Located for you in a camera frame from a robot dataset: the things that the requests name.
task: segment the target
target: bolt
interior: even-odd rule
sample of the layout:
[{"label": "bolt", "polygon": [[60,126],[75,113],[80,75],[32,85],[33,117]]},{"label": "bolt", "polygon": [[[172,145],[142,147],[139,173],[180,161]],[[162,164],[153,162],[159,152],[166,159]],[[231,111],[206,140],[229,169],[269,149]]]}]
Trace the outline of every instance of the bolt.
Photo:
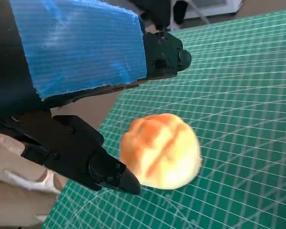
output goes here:
[{"label": "bolt", "polygon": [[53,153],[53,159],[54,159],[54,160],[59,160],[60,157],[61,157],[61,154],[60,154],[59,152],[54,152],[54,153]]},{"label": "bolt", "polygon": [[75,130],[74,129],[72,129],[72,128],[70,128],[69,130],[68,130],[68,132],[69,132],[69,134],[74,134],[74,132],[75,132]]},{"label": "bolt", "polygon": [[178,52],[178,57],[179,57],[179,60],[182,61],[183,56],[182,56],[182,52],[181,51]]}]

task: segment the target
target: green cutting mat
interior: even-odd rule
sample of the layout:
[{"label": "green cutting mat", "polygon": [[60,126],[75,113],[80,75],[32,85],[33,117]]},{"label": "green cutting mat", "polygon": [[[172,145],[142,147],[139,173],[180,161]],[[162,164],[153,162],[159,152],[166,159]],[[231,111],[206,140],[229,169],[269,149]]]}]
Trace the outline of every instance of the green cutting mat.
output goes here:
[{"label": "green cutting mat", "polygon": [[135,118],[176,114],[198,135],[199,175],[137,197],[69,182],[45,228],[286,229],[286,11],[173,34],[190,68],[124,91],[101,133],[118,156]]}]

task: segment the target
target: golden brown bun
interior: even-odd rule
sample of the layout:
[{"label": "golden brown bun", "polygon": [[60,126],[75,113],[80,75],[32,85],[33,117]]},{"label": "golden brown bun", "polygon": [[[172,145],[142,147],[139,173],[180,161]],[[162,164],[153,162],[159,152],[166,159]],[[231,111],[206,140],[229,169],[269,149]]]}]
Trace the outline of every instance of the golden brown bun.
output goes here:
[{"label": "golden brown bun", "polygon": [[173,114],[134,120],[121,140],[120,154],[141,184],[160,189],[186,185],[202,161],[194,131]]}]

